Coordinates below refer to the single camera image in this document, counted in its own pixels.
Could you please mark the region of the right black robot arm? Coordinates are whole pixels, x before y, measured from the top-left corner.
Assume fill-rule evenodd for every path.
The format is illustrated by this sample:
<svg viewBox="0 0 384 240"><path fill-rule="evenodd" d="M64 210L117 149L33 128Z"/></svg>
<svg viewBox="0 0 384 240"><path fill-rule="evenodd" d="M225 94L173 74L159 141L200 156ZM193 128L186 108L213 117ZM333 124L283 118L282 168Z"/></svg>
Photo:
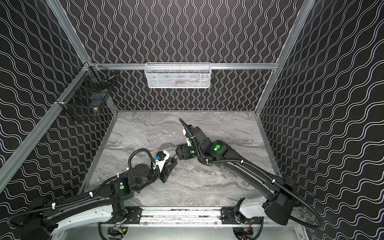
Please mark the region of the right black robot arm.
<svg viewBox="0 0 384 240"><path fill-rule="evenodd" d="M243 198L236 204L235 218L244 223L255 217L268 217L286 226L295 206L295 199L282 187L294 190L294 183L271 174L245 159L227 143L212 142L198 127L183 130L186 144L179 145L176 153L181 160L196 158L206 166L216 165L236 174L262 194L260 198Z"/></svg>

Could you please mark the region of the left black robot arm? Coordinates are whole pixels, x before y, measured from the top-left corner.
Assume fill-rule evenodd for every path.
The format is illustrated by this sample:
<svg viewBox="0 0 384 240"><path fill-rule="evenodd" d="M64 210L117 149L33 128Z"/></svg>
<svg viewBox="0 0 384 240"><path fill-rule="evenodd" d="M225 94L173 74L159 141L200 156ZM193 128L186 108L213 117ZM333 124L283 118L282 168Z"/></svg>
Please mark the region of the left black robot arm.
<svg viewBox="0 0 384 240"><path fill-rule="evenodd" d="M50 240L58 232L92 222L121 224L130 218L124 201L157 180L165 183L177 163L176 158L159 152L150 165L128 165L125 172L91 191L56 201L37 198L20 216L22 239Z"/></svg>

